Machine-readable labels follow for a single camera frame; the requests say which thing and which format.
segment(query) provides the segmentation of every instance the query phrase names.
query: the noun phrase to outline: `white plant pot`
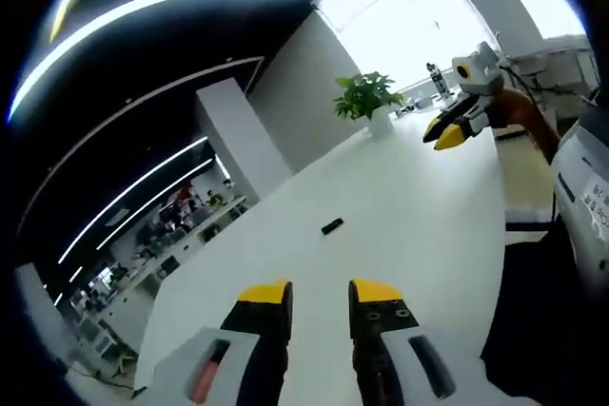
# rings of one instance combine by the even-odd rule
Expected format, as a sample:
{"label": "white plant pot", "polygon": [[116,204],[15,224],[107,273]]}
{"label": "white plant pot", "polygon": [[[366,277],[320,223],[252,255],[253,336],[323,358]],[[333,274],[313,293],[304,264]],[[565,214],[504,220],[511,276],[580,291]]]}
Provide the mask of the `white plant pot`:
{"label": "white plant pot", "polygon": [[389,119],[386,107],[381,106],[372,111],[372,119],[368,121],[368,130],[372,138],[382,138],[393,132],[393,123]]}

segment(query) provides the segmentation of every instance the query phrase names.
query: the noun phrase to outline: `white tabletop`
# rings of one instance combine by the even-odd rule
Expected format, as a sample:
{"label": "white tabletop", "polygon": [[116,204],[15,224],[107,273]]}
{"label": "white tabletop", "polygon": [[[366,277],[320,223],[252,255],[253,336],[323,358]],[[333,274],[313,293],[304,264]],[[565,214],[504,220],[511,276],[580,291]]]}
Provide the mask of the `white tabletop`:
{"label": "white tabletop", "polygon": [[[437,112],[364,129],[283,184],[164,282],[148,321],[135,388],[202,326],[218,327],[241,291],[294,284],[289,368],[280,404],[361,404],[351,365],[347,285],[390,283],[417,320],[478,357],[501,285],[504,204],[490,130],[434,151]],[[321,227],[344,225],[328,236]]]}

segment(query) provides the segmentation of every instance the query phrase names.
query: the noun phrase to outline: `green plant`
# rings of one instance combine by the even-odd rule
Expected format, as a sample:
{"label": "green plant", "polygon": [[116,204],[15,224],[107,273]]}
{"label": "green plant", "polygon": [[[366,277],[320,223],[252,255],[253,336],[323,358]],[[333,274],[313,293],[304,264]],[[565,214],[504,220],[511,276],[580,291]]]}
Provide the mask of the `green plant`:
{"label": "green plant", "polygon": [[358,119],[365,116],[372,119],[375,109],[392,104],[400,105],[403,100],[401,94],[389,92],[393,80],[378,71],[367,75],[357,74],[351,78],[342,76],[336,79],[336,83],[344,87],[344,94],[334,99],[334,111],[342,118]]}

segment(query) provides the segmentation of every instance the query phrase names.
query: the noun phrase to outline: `water bottle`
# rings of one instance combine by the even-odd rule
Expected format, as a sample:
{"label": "water bottle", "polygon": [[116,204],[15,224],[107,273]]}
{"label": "water bottle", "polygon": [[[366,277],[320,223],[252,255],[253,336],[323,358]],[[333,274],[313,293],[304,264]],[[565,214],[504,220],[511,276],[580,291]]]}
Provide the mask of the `water bottle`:
{"label": "water bottle", "polygon": [[436,85],[436,89],[438,90],[440,95],[443,98],[449,97],[450,91],[448,90],[446,81],[444,81],[444,76],[442,75],[442,72],[440,71],[438,66],[436,66],[435,64],[427,63],[427,70],[429,71],[429,74],[431,75],[431,81],[433,81],[434,85]]}

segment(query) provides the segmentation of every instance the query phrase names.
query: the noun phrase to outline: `potted plant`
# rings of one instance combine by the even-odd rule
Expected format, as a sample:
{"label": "potted plant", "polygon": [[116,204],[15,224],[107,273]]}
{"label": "potted plant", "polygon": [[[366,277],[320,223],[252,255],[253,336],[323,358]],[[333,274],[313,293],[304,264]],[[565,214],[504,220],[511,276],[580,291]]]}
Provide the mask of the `potted plant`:
{"label": "potted plant", "polygon": [[401,105],[403,96],[389,92],[393,83],[387,75],[378,71],[366,75],[357,74],[351,78],[340,77],[336,83],[344,88],[344,94],[334,99],[335,112],[342,118],[368,119],[368,129],[373,137],[381,137],[393,128],[386,107]]}

